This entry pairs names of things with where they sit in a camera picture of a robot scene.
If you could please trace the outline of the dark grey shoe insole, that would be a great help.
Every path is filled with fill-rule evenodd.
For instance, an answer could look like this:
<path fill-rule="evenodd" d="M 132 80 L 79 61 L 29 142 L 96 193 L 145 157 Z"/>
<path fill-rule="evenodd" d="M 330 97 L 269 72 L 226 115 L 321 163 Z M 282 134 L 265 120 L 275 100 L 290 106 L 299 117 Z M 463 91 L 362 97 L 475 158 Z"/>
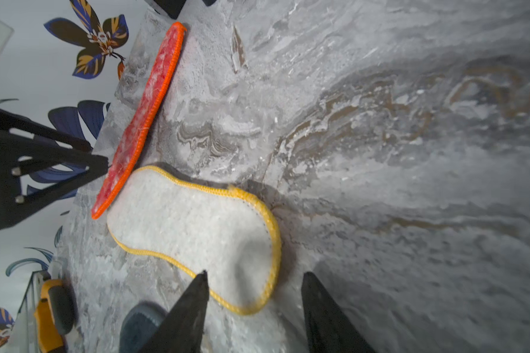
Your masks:
<path fill-rule="evenodd" d="M 136 353 L 153 337 L 166 317 L 156 303 L 140 302 L 125 317 L 119 336 L 119 353 Z"/>

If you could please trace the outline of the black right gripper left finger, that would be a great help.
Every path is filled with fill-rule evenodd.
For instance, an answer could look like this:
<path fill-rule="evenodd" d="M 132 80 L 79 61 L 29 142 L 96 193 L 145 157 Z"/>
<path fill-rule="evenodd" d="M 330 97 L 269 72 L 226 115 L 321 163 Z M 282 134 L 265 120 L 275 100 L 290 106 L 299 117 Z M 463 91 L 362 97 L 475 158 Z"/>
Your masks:
<path fill-rule="evenodd" d="M 139 352 L 201 352 L 210 290 L 199 273 Z"/>

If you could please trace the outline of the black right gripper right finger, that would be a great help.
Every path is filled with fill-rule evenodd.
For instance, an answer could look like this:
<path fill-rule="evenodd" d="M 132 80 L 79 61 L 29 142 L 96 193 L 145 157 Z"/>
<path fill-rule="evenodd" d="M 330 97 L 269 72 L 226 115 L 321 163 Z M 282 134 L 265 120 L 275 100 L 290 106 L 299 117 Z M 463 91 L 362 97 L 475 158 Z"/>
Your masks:
<path fill-rule="evenodd" d="M 375 352 L 313 272 L 304 273 L 301 295 L 310 352 Z"/>

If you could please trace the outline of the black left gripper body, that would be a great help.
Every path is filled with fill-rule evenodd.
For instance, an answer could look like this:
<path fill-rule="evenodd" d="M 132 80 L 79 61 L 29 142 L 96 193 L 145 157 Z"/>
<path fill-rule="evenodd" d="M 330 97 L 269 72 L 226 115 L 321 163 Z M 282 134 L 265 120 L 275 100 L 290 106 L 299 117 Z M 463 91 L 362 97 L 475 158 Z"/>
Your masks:
<path fill-rule="evenodd" d="M 12 132 L 14 121 L 0 110 L 0 230 L 13 227 L 27 217 L 21 177 L 13 174 L 27 138 Z"/>

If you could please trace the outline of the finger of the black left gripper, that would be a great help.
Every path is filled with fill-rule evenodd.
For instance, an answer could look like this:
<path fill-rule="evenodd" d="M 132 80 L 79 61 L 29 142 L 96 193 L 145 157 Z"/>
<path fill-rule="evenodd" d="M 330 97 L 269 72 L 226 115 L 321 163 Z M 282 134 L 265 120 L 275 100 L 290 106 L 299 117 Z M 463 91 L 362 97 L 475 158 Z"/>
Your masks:
<path fill-rule="evenodd" d="M 23 221 L 55 201 L 72 197 L 79 187 L 107 173 L 107 157 L 93 154 L 82 134 L 47 128 L 31 138 L 12 131 L 9 135 L 8 148 L 16 157 L 11 177 L 17 183 L 23 177 L 41 183 L 41 187 L 13 188 L 8 197 L 10 221 Z"/>

